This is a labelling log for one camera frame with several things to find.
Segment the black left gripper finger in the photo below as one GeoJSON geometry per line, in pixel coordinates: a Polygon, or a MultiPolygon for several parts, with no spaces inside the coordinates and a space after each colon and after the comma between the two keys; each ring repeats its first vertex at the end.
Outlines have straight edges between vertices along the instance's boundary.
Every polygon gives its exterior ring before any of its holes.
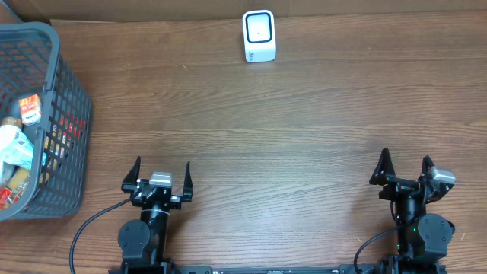
{"type": "Polygon", "coordinates": [[[132,169],[122,181],[121,190],[123,192],[135,192],[138,189],[138,177],[141,166],[141,157],[138,156],[132,169]]]}
{"type": "Polygon", "coordinates": [[[193,199],[193,181],[190,174],[190,161],[186,163],[186,172],[183,182],[183,202],[191,202],[193,199]]]}

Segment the teal snack packet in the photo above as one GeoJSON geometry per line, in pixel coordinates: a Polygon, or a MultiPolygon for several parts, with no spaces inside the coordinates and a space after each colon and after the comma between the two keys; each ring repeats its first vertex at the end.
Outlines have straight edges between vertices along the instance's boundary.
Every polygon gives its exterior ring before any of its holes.
{"type": "Polygon", "coordinates": [[[14,169],[32,169],[33,144],[14,125],[1,126],[1,186],[12,178],[14,169]]]}

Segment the orange tissue pack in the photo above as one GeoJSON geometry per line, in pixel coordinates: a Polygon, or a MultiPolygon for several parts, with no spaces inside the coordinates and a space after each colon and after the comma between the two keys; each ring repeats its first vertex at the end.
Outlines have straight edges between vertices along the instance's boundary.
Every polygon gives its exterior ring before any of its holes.
{"type": "Polygon", "coordinates": [[[42,118],[42,103],[39,95],[34,94],[19,100],[22,123],[32,126],[39,123],[42,118]]]}

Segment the orange spaghetti packet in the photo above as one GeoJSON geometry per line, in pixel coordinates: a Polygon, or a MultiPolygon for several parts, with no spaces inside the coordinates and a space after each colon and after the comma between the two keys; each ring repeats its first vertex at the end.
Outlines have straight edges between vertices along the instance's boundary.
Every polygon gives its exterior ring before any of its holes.
{"type": "Polygon", "coordinates": [[[30,182],[30,171],[19,167],[8,183],[1,188],[1,210],[19,201],[30,182]]]}

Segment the white tube gold cap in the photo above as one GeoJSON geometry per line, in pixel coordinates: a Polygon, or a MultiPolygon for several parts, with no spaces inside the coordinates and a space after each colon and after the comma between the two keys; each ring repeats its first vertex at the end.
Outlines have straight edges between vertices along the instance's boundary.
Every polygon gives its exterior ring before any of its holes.
{"type": "Polygon", "coordinates": [[[15,126],[19,129],[23,128],[23,123],[21,119],[13,116],[6,116],[2,119],[2,126],[15,126]]]}

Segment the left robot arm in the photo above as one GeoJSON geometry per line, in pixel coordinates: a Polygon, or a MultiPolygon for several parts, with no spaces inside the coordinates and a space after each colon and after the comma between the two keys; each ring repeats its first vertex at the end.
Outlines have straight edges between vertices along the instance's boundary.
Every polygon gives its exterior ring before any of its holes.
{"type": "Polygon", "coordinates": [[[175,264],[164,256],[170,212],[179,210],[193,199],[193,182],[190,163],[186,164],[183,192],[172,193],[171,173],[154,172],[150,178],[141,179],[141,159],[137,158],[132,169],[123,179],[121,190],[129,194],[133,206],[141,209],[140,217],[126,222],[119,230],[118,244],[123,261],[112,273],[171,274],[178,273],[175,264]]]}

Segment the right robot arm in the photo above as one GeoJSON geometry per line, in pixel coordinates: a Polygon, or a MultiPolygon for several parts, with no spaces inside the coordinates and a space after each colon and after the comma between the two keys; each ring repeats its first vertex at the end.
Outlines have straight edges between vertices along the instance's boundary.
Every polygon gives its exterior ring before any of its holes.
{"type": "Polygon", "coordinates": [[[397,254],[385,256],[372,273],[445,273],[439,260],[446,257],[455,227],[446,218],[428,213],[429,203],[441,200],[455,186],[449,170],[436,167],[423,157],[422,170],[415,180],[399,178],[388,148],[381,151],[369,184],[382,187],[379,198],[391,202],[397,236],[397,254]]]}

